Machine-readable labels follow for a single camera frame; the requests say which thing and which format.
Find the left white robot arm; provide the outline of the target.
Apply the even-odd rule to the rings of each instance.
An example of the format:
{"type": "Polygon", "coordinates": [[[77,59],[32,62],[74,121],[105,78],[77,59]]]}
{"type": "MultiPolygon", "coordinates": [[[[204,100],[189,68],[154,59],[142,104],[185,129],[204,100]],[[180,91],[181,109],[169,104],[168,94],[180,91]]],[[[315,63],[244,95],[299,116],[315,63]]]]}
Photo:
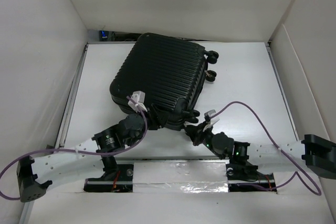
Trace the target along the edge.
{"type": "Polygon", "coordinates": [[[69,149],[56,149],[41,157],[28,154],[20,158],[16,171],[19,200],[34,201],[48,190],[85,179],[90,174],[100,179],[114,179],[118,170],[115,155],[137,146],[148,130],[163,128],[169,115],[151,105],[69,149]]]}

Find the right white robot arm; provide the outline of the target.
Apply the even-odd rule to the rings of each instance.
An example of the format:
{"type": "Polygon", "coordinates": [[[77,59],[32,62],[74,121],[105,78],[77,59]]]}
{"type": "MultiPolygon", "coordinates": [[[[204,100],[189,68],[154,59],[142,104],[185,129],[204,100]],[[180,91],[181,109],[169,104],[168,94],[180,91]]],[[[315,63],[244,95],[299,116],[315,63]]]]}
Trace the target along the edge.
{"type": "Polygon", "coordinates": [[[335,179],[335,143],[313,134],[302,141],[275,146],[239,142],[220,132],[214,134],[205,123],[184,128],[193,145],[203,144],[219,159],[227,159],[229,176],[238,180],[255,178],[260,173],[302,173],[312,171],[317,176],[335,179]]]}

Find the black hard-shell suitcase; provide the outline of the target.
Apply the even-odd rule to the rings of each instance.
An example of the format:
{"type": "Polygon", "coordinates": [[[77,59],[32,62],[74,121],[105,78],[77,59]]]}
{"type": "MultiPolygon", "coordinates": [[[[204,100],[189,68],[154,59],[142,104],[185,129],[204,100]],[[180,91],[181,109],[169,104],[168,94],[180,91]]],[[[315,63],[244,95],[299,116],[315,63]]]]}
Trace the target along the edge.
{"type": "Polygon", "coordinates": [[[142,91],[144,105],[166,113],[165,127],[180,131],[186,122],[198,123],[200,113],[194,108],[204,82],[215,81],[217,74],[208,66],[218,58],[218,52],[195,42],[142,34],[110,84],[111,98],[122,112],[131,114],[128,98],[142,91]]]}

